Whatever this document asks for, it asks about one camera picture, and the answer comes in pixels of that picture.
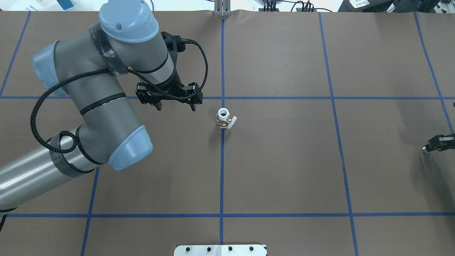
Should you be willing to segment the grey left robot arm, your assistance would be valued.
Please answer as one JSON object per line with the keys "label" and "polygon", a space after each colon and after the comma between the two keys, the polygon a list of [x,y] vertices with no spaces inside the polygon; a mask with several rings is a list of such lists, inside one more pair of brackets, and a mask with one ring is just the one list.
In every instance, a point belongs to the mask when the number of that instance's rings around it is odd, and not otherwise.
{"label": "grey left robot arm", "polygon": [[[1,216],[103,164],[123,170],[152,152],[146,127],[120,86],[119,76],[137,76],[138,99],[158,110],[162,100],[186,103],[193,111],[203,102],[206,80],[184,86],[177,72],[177,55],[186,45],[203,50],[197,41],[160,31],[143,0],[109,0],[98,18],[86,31],[33,56],[35,74],[47,88],[30,117],[40,146],[1,167]],[[69,96],[84,123],[43,139],[36,118],[50,94]]]}

